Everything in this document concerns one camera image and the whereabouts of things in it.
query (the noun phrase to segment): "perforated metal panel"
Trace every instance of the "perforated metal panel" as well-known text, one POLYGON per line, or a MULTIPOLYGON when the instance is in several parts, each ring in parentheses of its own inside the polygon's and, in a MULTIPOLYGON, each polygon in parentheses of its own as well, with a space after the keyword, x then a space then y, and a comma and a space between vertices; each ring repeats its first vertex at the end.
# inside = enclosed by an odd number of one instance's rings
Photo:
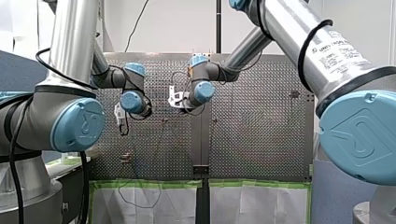
POLYGON ((313 97, 294 66, 282 56, 263 56, 237 82, 216 90, 210 176, 306 180, 313 97))
POLYGON ((129 120, 130 132, 120 136, 113 115, 120 99, 120 90, 100 90, 98 100, 106 112, 106 127, 97 144, 98 158, 94 161, 94 179, 135 177, 145 179, 192 179, 191 118, 178 114, 167 103, 172 72, 186 71, 190 55, 173 60, 147 54, 107 55, 110 64, 124 66, 128 62, 142 63, 147 68, 145 92, 151 99, 153 114, 142 121, 129 120), (133 155, 132 164, 120 163, 120 156, 133 155))
MULTIPOLYGON (((130 134, 121 137, 113 116, 120 91, 98 92, 106 110, 106 129, 97 145, 92 178, 138 173, 148 179, 192 179, 194 164, 209 164, 213 178, 306 180, 312 162, 314 102, 300 85, 294 66, 284 56, 262 56, 237 82, 216 84, 212 106, 206 107, 211 111, 191 118, 167 103, 171 74, 185 71, 190 56, 107 55, 111 64, 139 62, 147 67, 145 91, 154 113, 147 120, 129 120, 130 134), (120 163, 120 156, 128 152, 135 169, 120 163)), ((224 58, 214 55, 212 61, 224 58)), ((175 81, 183 85, 185 78, 175 76, 175 81)))

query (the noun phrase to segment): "wall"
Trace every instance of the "wall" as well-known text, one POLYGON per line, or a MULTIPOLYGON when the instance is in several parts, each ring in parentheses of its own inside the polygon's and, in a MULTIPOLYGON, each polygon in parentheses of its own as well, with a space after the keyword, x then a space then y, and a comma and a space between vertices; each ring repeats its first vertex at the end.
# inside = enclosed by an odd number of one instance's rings
MULTIPOLYGON (((105 51, 124 51, 146 0, 106 0, 105 51)), ((133 52, 209 52, 216 48, 216 1, 150 0, 131 40, 133 52)))

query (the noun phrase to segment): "black cable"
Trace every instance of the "black cable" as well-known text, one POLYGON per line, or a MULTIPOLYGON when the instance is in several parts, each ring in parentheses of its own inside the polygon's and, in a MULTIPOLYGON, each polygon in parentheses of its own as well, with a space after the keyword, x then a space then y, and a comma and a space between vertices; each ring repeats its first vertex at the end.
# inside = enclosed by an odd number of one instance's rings
POLYGON ((303 43, 303 46, 300 49, 300 55, 298 57, 298 63, 297 63, 298 76, 300 78, 301 83, 303 83, 304 87, 310 92, 312 92, 311 88, 309 88, 309 85, 306 82, 305 76, 304 76, 305 54, 306 54, 306 51, 308 50, 309 44, 311 43, 312 39, 314 39, 315 35, 317 34, 317 31, 325 26, 328 26, 328 25, 332 26, 332 24, 333 24, 332 20, 322 21, 317 27, 315 27, 313 30, 311 30, 311 32, 309 32, 308 37, 306 38, 305 42, 303 43))
POLYGON ((79 152, 79 156, 81 157, 84 185, 82 188, 82 201, 83 201, 81 208, 82 214, 81 217, 78 217, 78 223, 86 224, 88 219, 88 208, 90 205, 90 177, 88 170, 87 155, 85 154, 85 151, 79 152))
POLYGON ((132 38, 132 36, 134 35, 134 32, 136 31, 137 24, 139 24, 140 18, 142 18, 143 12, 145 11, 146 5, 148 4, 148 2, 149 2, 149 0, 146 1, 145 5, 143 5, 142 10, 140 11, 140 15, 139 15, 139 17, 137 18, 136 23, 134 24, 134 29, 132 30, 131 34, 129 35, 128 44, 126 45, 126 48, 125 48, 125 51, 124 51, 125 53, 126 53, 126 51, 128 50, 128 48, 129 48, 129 45, 130 45, 130 43, 131 43, 131 38, 132 38))
POLYGON ((21 126, 23 123, 23 119, 26 114, 26 110, 30 103, 32 103, 33 97, 29 98, 26 104, 23 106, 20 116, 18 118, 14 134, 12 135, 11 144, 9 147, 9 168, 11 169, 12 178, 14 179, 15 191, 17 193, 17 201, 18 201, 18 218, 19 223, 24 223, 24 208, 23 208, 23 195, 21 189, 21 182, 18 176, 17 167, 15 165, 15 147, 17 145, 18 135, 21 131, 21 126))
POLYGON ((71 77, 68 77, 68 76, 64 75, 62 72, 58 71, 56 68, 54 68, 54 67, 50 66, 49 64, 47 64, 46 62, 44 62, 44 61, 40 58, 40 55, 41 55, 42 53, 45 53, 45 52, 48 52, 48 51, 50 51, 50 48, 42 49, 42 50, 39 50, 39 51, 37 52, 37 54, 35 55, 35 58, 37 59, 37 61, 38 61, 39 63, 41 63, 44 67, 46 67, 46 68, 48 68, 50 71, 56 73, 58 76, 60 76, 60 77, 62 77, 62 78, 64 78, 64 79, 67 79, 67 80, 69 80, 69 81, 71 81, 71 82, 73 82, 73 83, 76 83, 76 84, 78 84, 78 85, 80 85, 80 86, 82 86, 82 87, 86 87, 86 88, 89 88, 89 89, 91 89, 91 90, 97 90, 97 88, 95 88, 95 87, 93 87, 93 86, 91 86, 91 85, 89 85, 89 84, 87 84, 87 83, 84 83, 84 82, 75 80, 75 79, 73 79, 73 78, 71 78, 71 77))
POLYGON ((263 33, 265 36, 267 36, 267 37, 270 38, 271 40, 274 40, 274 39, 270 36, 270 34, 268 34, 268 32, 265 31, 264 24, 262 23, 262 11, 261 11, 261 9, 260 9, 262 0, 256 0, 256 3, 257 3, 257 5, 256 5, 256 8, 257 8, 257 18, 259 19, 259 26, 260 26, 260 29, 262 30, 262 33, 263 33))
POLYGON ((138 87, 132 82, 131 78, 128 76, 128 73, 127 73, 123 68, 121 68, 121 67, 119 67, 119 66, 116 66, 116 65, 113 65, 113 64, 109 65, 109 67, 113 67, 113 68, 117 68, 117 69, 121 70, 122 74, 124 75, 124 77, 125 77, 125 83, 124 83, 124 87, 122 88, 122 92, 124 92, 125 86, 126 86, 126 83, 127 83, 127 82, 129 82, 131 85, 133 85, 137 90, 143 92, 143 90, 141 90, 140 88, 138 88, 138 87))
POLYGON ((181 71, 173 72, 172 76, 171 76, 172 86, 175 86, 175 75, 177 75, 177 74, 188 75, 188 73, 186 73, 186 72, 181 72, 181 71))
MULTIPOLYGON (((155 149, 154 157, 153 157, 153 159, 152 159, 152 163, 154 163, 154 162, 157 160, 157 158, 158 158, 158 151, 159 151, 159 149, 160 149, 161 141, 163 140, 164 131, 165 131, 165 122, 163 123, 163 127, 162 127, 162 130, 161 130, 160 139, 159 139, 159 141, 158 141, 158 143, 157 143, 157 146, 155 147, 156 149, 155 149)), ((133 164, 133 167, 132 167, 132 168, 133 168, 133 170, 134 170, 134 175, 135 175, 135 177, 136 177, 137 179, 139 179, 139 175, 138 175, 138 173, 137 173, 137 171, 135 170, 134 167, 135 167, 135 164, 133 164)), ((122 194, 122 192, 121 192, 121 189, 122 189, 123 187, 125 187, 126 185, 128 185, 129 183, 130 183, 130 181, 127 181, 125 184, 123 184, 122 186, 119 186, 119 188, 118 188, 119 195, 121 196, 122 200, 123 200, 125 203, 131 204, 131 205, 133 205, 133 206, 135 206, 135 207, 138 207, 138 208, 154 208, 154 207, 157 205, 157 203, 160 201, 161 196, 162 196, 162 194, 163 194, 163 190, 161 189, 160 182, 158 182, 158 181, 157 181, 157 183, 158 183, 158 189, 159 189, 160 193, 159 193, 159 195, 158 195, 157 200, 155 201, 155 203, 154 203, 152 206, 141 206, 141 205, 138 205, 138 204, 136 204, 136 203, 131 203, 131 202, 127 201, 127 200, 125 199, 125 197, 123 196, 123 194, 122 194)))

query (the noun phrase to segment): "wire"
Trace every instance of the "wire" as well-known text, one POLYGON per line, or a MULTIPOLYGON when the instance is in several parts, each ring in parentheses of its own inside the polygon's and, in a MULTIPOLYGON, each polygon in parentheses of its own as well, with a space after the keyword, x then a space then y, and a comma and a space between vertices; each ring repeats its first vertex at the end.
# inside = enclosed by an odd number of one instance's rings
POLYGON ((38 61, 39 63, 41 63, 44 67, 48 68, 50 71, 54 72, 54 73, 57 74, 58 76, 60 76, 60 77, 62 77, 62 78, 64 78, 64 79, 67 79, 67 80, 69 80, 69 81, 71 81, 71 82, 73 82, 73 83, 78 84, 79 86, 86 87, 86 88, 89 88, 89 89, 91 89, 91 90, 97 90, 97 88, 95 88, 95 87, 93 87, 93 86, 91 86, 91 85, 89 85, 89 84, 87 84, 87 83, 84 83, 84 82, 75 80, 75 79, 73 79, 73 78, 71 78, 71 77, 68 77, 68 76, 64 75, 62 72, 58 71, 56 68, 54 68, 54 67, 50 66, 49 64, 47 64, 46 62, 44 62, 44 61, 40 58, 40 55, 41 55, 42 53, 45 53, 45 52, 48 52, 48 51, 50 51, 50 48, 42 49, 42 50, 39 50, 39 51, 37 52, 37 54, 35 55, 35 58, 37 59, 37 61, 38 61))
MULTIPOLYGON (((154 163, 154 162, 157 160, 157 158, 158 158, 158 151, 159 151, 159 149, 160 149, 160 144, 161 144, 161 141, 163 140, 163 134, 164 134, 164 131, 165 131, 165 122, 163 123, 163 127, 162 127, 162 130, 161 130, 160 139, 159 139, 159 141, 158 141, 158 143, 157 143, 157 146, 155 147, 156 149, 155 149, 154 157, 153 157, 153 159, 152 159, 152 163, 154 163)), ((134 167, 135 167, 135 164, 133 163, 132 169, 133 169, 133 171, 134 171, 134 176, 135 176, 136 179, 138 180, 138 179, 139 179, 139 175, 137 174, 137 171, 135 170, 134 167)), ((157 205, 157 203, 160 201, 161 196, 162 196, 162 194, 163 194, 163 190, 161 189, 160 182, 158 182, 158 181, 157 181, 157 184, 158 184, 158 189, 159 189, 160 192, 159 192, 159 195, 158 195, 157 200, 155 201, 155 203, 154 203, 152 206, 141 206, 141 205, 138 205, 138 204, 136 204, 136 203, 131 203, 131 202, 127 201, 127 200, 125 199, 125 197, 122 195, 121 189, 122 189, 123 187, 125 187, 126 185, 128 185, 130 182, 131 182, 131 180, 130 180, 130 181, 127 181, 125 184, 123 184, 122 186, 119 186, 119 188, 118 188, 118 192, 119 192, 119 194, 120 194, 122 200, 123 200, 125 203, 131 204, 131 205, 133 205, 133 206, 135 206, 135 207, 138 207, 138 208, 154 208, 154 207, 157 205)))
MULTIPOLYGON (((183 101, 185 100, 184 94, 186 93, 187 88, 189 87, 189 84, 190 84, 190 83, 192 84, 191 78, 189 78, 189 80, 188 80, 187 83, 186 83, 186 86, 184 87, 184 91, 183 91, 183 101)), ((201 111, 200 111, 198 114, 193 114, 193 113, 191 113, 191 111, 192 111, 193 109, 192 109, 192 110, 189 110, 188 108, 186 108, 186 104, 185 104, 184 102, 183 102, 182 104, 183 104, 184 110, 185 110, 189 115, 191 115, 191 116, 198 117, 198 116, 202 115, 202 113, 204 113, 205 104, 202 105, 202 109, 201 109, 201 111)))
POLYGON ((128 44, 126 45, 126 48, 125 48, 125 51, 124 51, 125 53, 126 53, 126 51, 128 51, 129 45, 131 43, 131 38, 134 35, 134 32, 136 31, 137 25, 139 24, 139 21, 142 18, 143 12, 145 11, 146 5, 148 4, 148 2, 149 2, 149 0, 146 1, 145 5, 143 5, 142 10, 140 11, 140 15, 137 18, 136 23, 134 24, 134 29, 132 30, 131 34, 129 35, 128 44))
POLYGON ((180 71, 173 72, 173 73, 172 73, 172 76, 171 76, 172 86, 175 86, 175 80, 174 80, 174 78, 175 78, 175 75, 176 75, 176 74, 187 75, 186 72, 180 72, 180 71))
POLYGON ((30 97, 26 104, 23 106, 20 116, 17 121, 17 125, 14 130, 14 134, 12 135, 11 144, 9 148, 9 167, 11 169, 12 178, 14 179, 15 191, 17 193, 17 201, 18 201, 18 218, 19 223, 24 223, 24 208, 23 208, 23 195, 21 189, 21 182, 18 176, 17 167, 15 165, 15 147, 17 145, 18 136, 20 135, 21 126, 23 123, 23 119, 26 114, 26 110, 30 103, 32 103, 33 97, 30 97))
POLYGON ((122 92, 125 91, 125 86, 126 86, 126 83, 127 83, 127 82, 129 82, 131 85, 133 85, 137 90, 143 92, 143 90, 141 90, 140 88, 138 88, 138 87, 132 82, 131 78, 128 76, 128 74, 126 73, 126 71, 125 71, 123 68, 121 68, 121 67, 119 67, 119 66, 116 66, 116 65, 113 65, 113 64, 109 65, 109 67, 113 67, 113 68, 117 68, 117 69, 121 70, 122 74, 124 75, 124 77, 125 77, 125 83, 124 83, 124 87, 122 88, 122 92))
POLYGON ((88 173, 87 155, 85 154, 85 151, 79 152, 79 156, 81 157, 84 185, 82 188, 82 201, 83 201, 83 205, 81 207, 82 215, 81 217, 78 217, 78 221, 79 224, 85 224, 87 223, 88 208, 90 204, 90 177, 88 173))

